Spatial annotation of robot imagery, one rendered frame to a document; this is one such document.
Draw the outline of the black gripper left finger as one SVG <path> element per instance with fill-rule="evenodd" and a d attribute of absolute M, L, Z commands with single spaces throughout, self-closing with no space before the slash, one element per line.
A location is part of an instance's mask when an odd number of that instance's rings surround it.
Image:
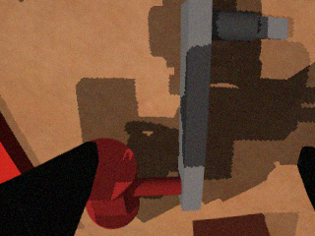
<path fill-rule="evenodd" d="M 85 142 L 0 184 L 0 236 L 74 236 L 97 167 Z"/>

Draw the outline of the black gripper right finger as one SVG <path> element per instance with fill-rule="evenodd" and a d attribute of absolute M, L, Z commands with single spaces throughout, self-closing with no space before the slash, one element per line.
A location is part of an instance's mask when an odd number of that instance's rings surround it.
<path fill-rule="evenodd" d="M 312 208 L 315 208 L 315 147 L 303 146 L 300 149 L 296 168 L 302 177 L 304 189 L 311 201 L 310 204 L 312 204 Z"/>

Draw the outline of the grey and red crank handle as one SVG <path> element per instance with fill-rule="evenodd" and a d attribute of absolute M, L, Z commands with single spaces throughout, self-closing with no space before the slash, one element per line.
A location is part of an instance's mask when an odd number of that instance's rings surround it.
<path fill-rule="evenodd" d="M 99 227 L 118 229 L 135 219 L 139 197 L 177 196 L 182 211 L 201 211 L 204 194 L 212 40 L 287 39 L 288 19 L 252 12 L 213 11 L 213 0 L 181 4 L 180 146 L 178 177 L 137 178 L 137 158 L 125 143 L 99 138 L 98 167 L 87 213 Z"/>

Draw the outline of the red rectangular bar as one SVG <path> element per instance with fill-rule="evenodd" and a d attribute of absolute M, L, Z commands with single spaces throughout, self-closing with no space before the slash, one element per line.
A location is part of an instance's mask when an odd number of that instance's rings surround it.
<path fill-rule="evenodd" d="M 8 123 L 0 114 L 0 184 L 33 168 L 27 154 L 21 149 L 20 143 L 13 137 Z"/>

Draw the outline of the red cube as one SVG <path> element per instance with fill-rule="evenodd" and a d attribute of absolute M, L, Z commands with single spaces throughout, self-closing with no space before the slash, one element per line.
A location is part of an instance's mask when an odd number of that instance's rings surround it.
<path fill-rule="evenodd" d="M 193 220 L 193 236 L 271 236 L 263 213 Z"/>

